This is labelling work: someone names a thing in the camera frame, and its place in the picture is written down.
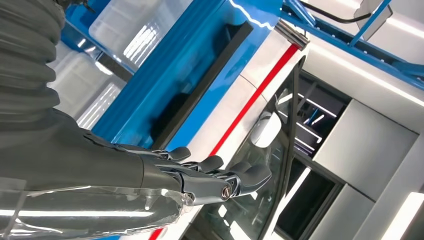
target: white car body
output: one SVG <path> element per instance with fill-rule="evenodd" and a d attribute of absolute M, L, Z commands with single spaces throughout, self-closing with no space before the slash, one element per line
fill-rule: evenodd
<path fill-rule="evenodd" d="M 309 1 L 346 19 L 353 17 L 361 2 Z M 392 1 L 392 17 L 369 42 L 408 61 L 424 64 L 424 47 L 420 47 L 424 45 L 424 21 L 415 11 L 422 10 L 422 4 L 422 1 L 409 4 Z M 352 34 L 358 31 L 355 23 L 342 25 L 322 18 Z M 188 147 L 192 150 L 192 159 L 208 156 L 289 46 L 290 43 L 275 31 L 269 35 L 191 141 Z M 347 184 L 310 239 L 386 239 L 386 233 L 402 236 L 405 229 L 397 229 L 391 223 L 396 222 L 402 213 L 404 203 L 409 203 L 412 198 L 418 206 L 423 202 L 422 194 L 412 193 L 419 192 L 424 184 L 424 162 L 420 157 L 424 153 L 424 93 L 317 37 L 312 36 L 308 49 L 298 51 L 288 61 L 262 93 L 262 98 L 253 104 L 234 129 L 218 155 L 225 163 L 229 162 L 274 90 L 307 53 L 304 70 L 354 99 L 313 159 Z M 199 209 L 195 207 L 176 224 L 168 226 L 159 238 L 175 240 L 182 237 Z M 265 239 L 271 239 L 272 233 L 273 228 L 270 227 L 267 233 L 270 238 Z M 149 239 L 150 235 L 146 233 L 123 239 Z"/>

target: plastic wrap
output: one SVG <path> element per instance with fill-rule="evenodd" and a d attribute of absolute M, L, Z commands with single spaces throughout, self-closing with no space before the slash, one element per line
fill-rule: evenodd
<path fill-rule="evenodd" d="M 26 191 L 15 186 L 0 183 L 0 239 L 136 235 L 174 223 L 193 206 L 188 196 L 167 189 L 76 186 Z"/>

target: robotic hand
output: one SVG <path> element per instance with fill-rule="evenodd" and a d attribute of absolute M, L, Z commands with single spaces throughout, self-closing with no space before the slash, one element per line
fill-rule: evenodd
<path fill-rule="evenodd" d="M 224 162 L 219 156 L 210 156 L 201 162 L 183 163 L 190 156 L 190 151 L 185 147 L 171 152 L 149 151 L 128 145 L 123 147 L 140 155 L 144 161 L 152 162 L 161 172 L 176 180 L 181 193 L 188 195 L 194 205 L 220 203 L 251 194 L 271 178 L 267 166 L 250 166 L 247 162 L 239 162 L 229 170 L 220 170 Z"/>
<path fill-rule="evenodd" d="M 0 1 L 0 239 L 136 234 L 173 223 L 187 200 L 224 202 L 271 178 L 266 166 L 243 162 L 219 170 L 218 156 L 183 162 L 184 147 L 112 144 L 54 109 L 46 63 L 69 3 L 87 1 Z"/>

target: window frame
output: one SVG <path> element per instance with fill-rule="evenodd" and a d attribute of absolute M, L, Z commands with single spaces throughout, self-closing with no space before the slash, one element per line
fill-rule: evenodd
<path fill-rule="evenodd" d="M 299 78 L 300 78 L 301 68 L 304 61 L 305 59 L 302 58 L 299 64 L 294 66 L 293 70 L 291 71 L 287 79 L 283 82 L 283 84 L 278 88 L 278 90 L 275 93 L 277 95 L 281 89 L 285 89 L 285 85 L 287 85 L 288 82 L 290 81 L 292 82 L 290 90 L 293 97 L 289 100 L 289 104 L 291 104 L 291 108 L 289 109 L 290 114 L 287 119 L 287 124 L 284 124 L 283 120 L 281 119 L 281 116 L 278 114 L 282 123 L 282 128 L 279 131 L 277 138 L 279 138 L 278 140 L 286 148 L 286 151 L 282 159 L 283 166 L 281 171 L 281 173 L 284 174 L 284 176 L 283 177 L 280 176 L 280 182 L 278 183 L 278 190 L 276 195 L 281 200 L 283 196 L 287 193 L 289 177 L 290 177 L 291 167 L 292 167 L 294 158 L 299 160 L 302 164 L 304 164 L 307 168 L 310 168 L 315 173 L 332 181 L 334 183 L 334 187 L 331 189 L 330 193 L 325 198 L 323 204 L 319 207 L 318 211 L 314 214 L 312 220 L 307 224 L 307 227 L 303 231 L 299 240 L 309 239 L 309 237 L 312 235 L 312 233 L 314 232 L 318 224 L 321 222 L 322 218 L 327 213 L 328 209 L 333 204 L 334 200 L 336 199 L 336 197 L 339 195 L 340 191 L 346 184 L 346 182 L 343 181 L 341 178 L 337 177 L 335 174 L 333 174 L 332 172 L 330 172 L 329 170 L 321 166 L 319 163 L 314 162 L 310 156 L 306 155 L 305 153 L 295 148 L 295 136 L 296 136 L 296 128 L 297 128 L 298 111 L 301 109 L 301 106 L 306 102 L 306 99 L 311 95 L 313 90 L 318 85 L 318 83 L 314 81 L 314 83 L 307 90 L 307 94 L 298 103 Z M 269 101 L 265 109 L 269 110 L 270 112 L 277 112 L 276 101 L 277 101 L 276 97 L 273 97 Z M 280 201 L 276 201 L 274 203 L 271 209 L 271 214 L 269 218 L 266 220 L 266 223 L 264 227 L 262 228 L 262 232 L 259 235 L 259 238 L 258 238 L 259 240 L 263 240 L 265 238 L 273 219 L 277 217 L 276 210 L 279 205 L 279 202 Z M 280 229 L 277 226 L 274 227 L 274 231 L 285 240 L 294 240 L 287 233 L 285 233 L 284 230 Z"/>

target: blue panel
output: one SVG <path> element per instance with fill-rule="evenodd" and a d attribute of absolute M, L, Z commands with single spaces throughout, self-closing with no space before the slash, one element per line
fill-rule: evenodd
<path fill-rule="evenodd" d="M 392 66 L 404 74 L 424 77 L 424 65 L 398 61 L 394 62 Z"/>
<path fill-rule="evenodd" d="M 277 23 L 281 2 L 265 3 L 194 0 L 93 131 L 112 142 L 149 147 L 152 144 L 149 131 L 155 118 L 175 94 L 193 90 L 218 56 L 214 39 L 220 37 L 225 24 L 250 20 L 254 31 L 216 78 L 170 146 L 188 144 Z"/>
<path fill-rule="evenodd" d="M 169 143 L 167 149 L 172 150 L 179 146 L 187 146 L 202 124 L 209 117 L 243 68 L 253 57 L 265 38 L 278 22 L 280 1 L 248 1 L 232 0 L 225 3 L 234 14 L 231 23 L 239 24 L 250 19 L 253 26 L 252 33 L 238 48 L 227 65 L 217 76 L 216 80 L 197 104 L 183 126 Z"/>
<path fill-rule="evenodd" d="M 306 10 L 299 0 L 285 0 L 285 4 L 293 10 L 300 20 L 310 26 L 315 26 L 315 18 Z"/>
<path fill-rule="evenodd" d="M 424 82 L 418 80 L 415 77 L 406 75 L 393 67 L 391 64 L 395 62 L 404 63 L 403 59 L 396 57 L 370 43 L 363 40 L 358 40 L 355 47 L 350 47 L 348 44 L 352 41 L 353 36 L 349 33 L 342 31 L 341 29 L 332 26 L 325 21 L 315 18 L 316 27 L 311 27 L 308 24 L 301 22 L 296 16 L 289 15 L 284 11 L 281 13 L 281 18 L 298 26 L 307 32 L 319 37 L 320 39 L 340 48 L 341 50 L 352 54 L 353 56 L 373 65 L 376 68 L 416 87 L 424 90 Z"/>

